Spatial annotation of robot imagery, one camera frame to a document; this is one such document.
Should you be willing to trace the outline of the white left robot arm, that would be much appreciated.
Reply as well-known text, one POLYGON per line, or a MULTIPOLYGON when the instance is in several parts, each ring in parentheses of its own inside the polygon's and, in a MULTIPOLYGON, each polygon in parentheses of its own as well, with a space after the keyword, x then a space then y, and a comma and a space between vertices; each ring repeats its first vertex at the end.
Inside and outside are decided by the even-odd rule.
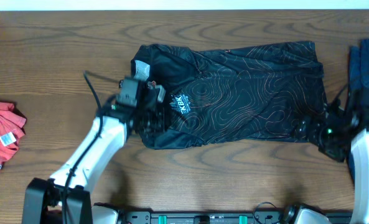
POLYGON ((91 193, 130 134, 164 131, 166 90, 156 82, 126 77, 119 93, 97 104, 88 134, 47 180, 34 178, 25 191, 23 223, 125 223, 125 214, 92 204, 91 193))

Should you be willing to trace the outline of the black patterned shirt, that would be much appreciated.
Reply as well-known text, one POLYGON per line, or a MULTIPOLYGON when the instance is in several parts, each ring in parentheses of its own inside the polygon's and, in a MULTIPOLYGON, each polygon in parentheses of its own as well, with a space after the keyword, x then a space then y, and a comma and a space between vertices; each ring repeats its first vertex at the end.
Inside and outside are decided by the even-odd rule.
POLYGON ((131 74, 165 91, 166 127, 143 134, 151 149, 255 139, 294 142, 306 116, 324 113, 324 69, 312 41, 194 51, 143 45, 131 74))

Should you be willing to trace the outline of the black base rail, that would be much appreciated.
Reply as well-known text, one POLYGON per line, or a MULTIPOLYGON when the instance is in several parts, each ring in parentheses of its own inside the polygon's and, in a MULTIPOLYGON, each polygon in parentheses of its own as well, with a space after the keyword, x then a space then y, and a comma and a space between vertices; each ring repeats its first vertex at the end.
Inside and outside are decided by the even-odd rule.
POLYGON ((263 208, 260 203, 253 212, 152 212, 150 210, 118 209, 105 203, 96 203, 91 212, 93 223, 110 224, 278 224, 278 223, 355 223, 352 212, 332 210, 327 213, 304 203, 294 203, 286 209, 272 205, 263 208))

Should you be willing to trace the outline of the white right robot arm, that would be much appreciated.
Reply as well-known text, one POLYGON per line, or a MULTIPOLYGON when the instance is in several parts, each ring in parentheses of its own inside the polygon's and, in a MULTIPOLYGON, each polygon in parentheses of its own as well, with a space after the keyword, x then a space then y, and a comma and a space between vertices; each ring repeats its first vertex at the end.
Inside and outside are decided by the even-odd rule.
POLYGON ((304 117, 294 137, 337 162, 352 159, 355 192, 349 222, 369 223, 369 89, 351 92, 345 108, 334 99, 323 115, 304 117))

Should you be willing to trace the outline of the red crumpled shirt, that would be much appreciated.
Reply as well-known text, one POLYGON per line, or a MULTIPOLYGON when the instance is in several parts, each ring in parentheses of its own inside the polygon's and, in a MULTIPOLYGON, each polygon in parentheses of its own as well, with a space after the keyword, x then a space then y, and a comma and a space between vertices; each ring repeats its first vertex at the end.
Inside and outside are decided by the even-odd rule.
POLYGON ((0 102, 0 171, 19 150, 19 141, 25 136, 26 119, 15 114, 14 109, 14 104, 0 102))

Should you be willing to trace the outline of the navy blue garment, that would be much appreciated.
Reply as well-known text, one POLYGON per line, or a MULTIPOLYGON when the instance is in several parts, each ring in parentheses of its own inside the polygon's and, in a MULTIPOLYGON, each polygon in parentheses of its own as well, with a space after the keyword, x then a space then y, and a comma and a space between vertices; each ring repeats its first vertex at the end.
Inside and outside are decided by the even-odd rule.
POLYGON ((349 131, 349 136, 354 138, 364 130, 369 131, 369 39, 350 48, 348 77, 346 112, 356 122, 349 131))

